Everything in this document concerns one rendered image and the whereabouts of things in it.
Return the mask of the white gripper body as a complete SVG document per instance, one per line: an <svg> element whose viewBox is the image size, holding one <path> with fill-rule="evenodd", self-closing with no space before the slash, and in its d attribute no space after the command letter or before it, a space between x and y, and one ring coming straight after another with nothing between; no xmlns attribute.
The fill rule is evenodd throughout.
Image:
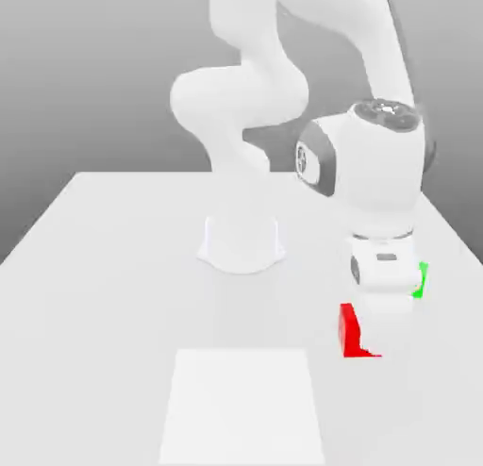
<svg viewBox="0 0 483 466"><path fill-rule="evenodd" d="M371 321L402 323L411 317L414 299L411 294L392 292L363 292L358 308Z"/></svg>

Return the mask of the small red cube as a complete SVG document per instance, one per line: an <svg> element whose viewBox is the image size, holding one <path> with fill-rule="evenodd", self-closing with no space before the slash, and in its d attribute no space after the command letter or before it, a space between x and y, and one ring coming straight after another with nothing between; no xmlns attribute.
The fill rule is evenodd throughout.
<svg viewBox="0 0 483 466"><path fill-rule="evenodd" d="M375 327L352 302L340 304L338 334L344 358L382 358Z"/></svg>

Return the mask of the small green cube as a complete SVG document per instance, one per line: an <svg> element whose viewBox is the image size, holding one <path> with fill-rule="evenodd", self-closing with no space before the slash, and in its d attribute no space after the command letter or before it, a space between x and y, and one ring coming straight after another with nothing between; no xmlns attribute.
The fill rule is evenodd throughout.
<svg viewBox="0 0 483 466"><path fill-rule="evenodd" d="M427 276L427 270L428 270L428 263L424 261L419 262L419 271L421 275L421 283L420 286L412 293L412 298L413 299L421 299L424 294L425 290L425 281L426 281L426 276Z"/></svg>

